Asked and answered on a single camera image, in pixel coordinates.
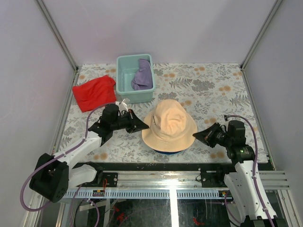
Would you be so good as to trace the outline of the red cloth hat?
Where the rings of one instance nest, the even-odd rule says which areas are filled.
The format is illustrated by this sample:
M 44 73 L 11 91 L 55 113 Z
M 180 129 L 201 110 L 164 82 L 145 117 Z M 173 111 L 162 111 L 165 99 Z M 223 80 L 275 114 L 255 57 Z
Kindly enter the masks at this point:
M 104 75 L 82 85 L 73 86 L 72 92 L 78 107 L 84 113 L 92 111 L 101 105 L 114 103 L 116 101 L 115 85 L 114 79 Z

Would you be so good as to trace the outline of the black beige cap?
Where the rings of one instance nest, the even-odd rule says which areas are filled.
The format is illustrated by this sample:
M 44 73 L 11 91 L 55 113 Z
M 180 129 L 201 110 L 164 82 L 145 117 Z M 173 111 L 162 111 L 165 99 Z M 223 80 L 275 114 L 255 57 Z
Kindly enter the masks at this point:
M 195 141 L 197 125 L 183 106 L 174 99 L 160 101 L 144 119 L 149 129 L 142 130 L 144 143 L 153 150 L 181 151 Z

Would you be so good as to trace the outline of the lavender hat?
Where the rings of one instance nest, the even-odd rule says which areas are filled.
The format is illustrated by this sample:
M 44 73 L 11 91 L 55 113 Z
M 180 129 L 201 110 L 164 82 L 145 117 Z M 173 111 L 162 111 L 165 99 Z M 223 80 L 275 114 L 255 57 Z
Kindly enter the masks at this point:
M 148 60 L 139 59 L 139 69 L 135 73 L 131 86 L 134 90 L 147 90 L 152 89 L 152 70 Z

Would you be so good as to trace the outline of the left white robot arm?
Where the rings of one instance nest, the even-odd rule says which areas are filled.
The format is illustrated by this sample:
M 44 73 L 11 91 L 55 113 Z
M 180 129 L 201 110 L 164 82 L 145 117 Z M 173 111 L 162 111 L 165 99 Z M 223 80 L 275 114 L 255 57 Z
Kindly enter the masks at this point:
M 93 162 L 80 167 L 76 165 L 88 153 L 103 146 L 113 136 L 114 131 L 126 130 L 135 133 L 148 129 L 132 109 L 123 109 L 116 104 L 108 104 L 102 115 L 91 126 L 86 126 L 84 138 L 65 151 L 55 155 L 43 154 L 30 177 L 29 188 L 55 203 L 61 200 L 70 188 L 82 184 L 103 186 L 103 168 Z

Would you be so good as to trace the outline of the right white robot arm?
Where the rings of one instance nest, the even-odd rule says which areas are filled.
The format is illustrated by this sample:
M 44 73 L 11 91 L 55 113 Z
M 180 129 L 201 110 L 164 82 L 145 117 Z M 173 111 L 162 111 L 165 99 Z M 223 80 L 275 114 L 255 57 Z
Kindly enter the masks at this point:
M 222 170 L 216 174 L 216 182 L 227 186 L 237 205 L 241 227 L 285 227 L 286 221 L 278 218 L 261 182 L 258 170 L 258 148 L 247 145 L 245 122 L 232 116 L 228 125 L 214 123 L 195 133 L 195 139 L 214 148 L 224 147 L 235 172 Z

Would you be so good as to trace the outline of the dark blue bucket hat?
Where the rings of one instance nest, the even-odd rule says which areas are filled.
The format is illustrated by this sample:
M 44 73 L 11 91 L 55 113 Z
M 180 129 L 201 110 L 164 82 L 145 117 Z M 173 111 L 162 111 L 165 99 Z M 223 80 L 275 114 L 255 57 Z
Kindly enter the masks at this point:
M 159 151 L 159 150 L 154 150 L 155 152 L 159 154 L 164 154 L 164 155 L 174 155 L 183 152 L 184 150 L 181 151 Z

